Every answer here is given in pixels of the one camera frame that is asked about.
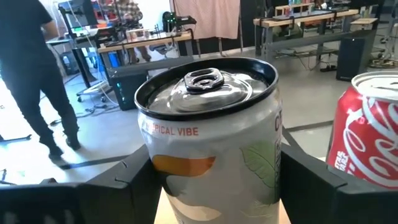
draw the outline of patterned shirt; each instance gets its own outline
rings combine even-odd
[[[130,15],[132,17],[131,20],[138,22],[142,19],[143,15],[141,10],[138,7],[138,4],[135,3],[134,1],[129,1],[127,3],[121,3],[119,1],[116,2],[118,5],[119,13],[120,16],[122,17],[122,20],[124,20],[125,15]],[[116,15],[118,14],[116,12],[116,8],[114,6],[114,3],[108,4],[108,5],[102,5],[103,10],[105,11],[112,11]]]

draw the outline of white can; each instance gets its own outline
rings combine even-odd
[[[277,82],[266,62],[218,58],[173,68],[137,90],[141,133],[180,223],[278,223]]]

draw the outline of shoe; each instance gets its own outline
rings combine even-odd
[[[80,142],[77,138],[67,138],[67,145],[73,150],[79,150],[81,148]]]
[[[144,60],[146,62],[150,62],[151,59],[152,59],[152,57],[150,55],[144,57]]]
[[[63,151],[58,146],[49,147],[49,149],[50,149],[49,158],[51,160],[61,159]]]

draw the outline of pull tab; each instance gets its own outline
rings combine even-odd
[[[185,87],[191,93],[214,90],[224,84],[224,76],[217,68],[206,68],[184,76]]]

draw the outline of computer tower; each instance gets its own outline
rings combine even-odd
[[[111,77],[112,88],[115,92],[120,109],[123,111],[135,109],[134,95],[137,89],[147,80],[148,71],[120,70],[113,68],[108,70]]]
[[[371,58],[376,30],[358,30],[341,40],[337,60],[337,80],[351,81],[364,73]]]
[[[64,52],[60,54],[60,59],[67,75],[74,75],[79,72],[79,67],[72,52]]]

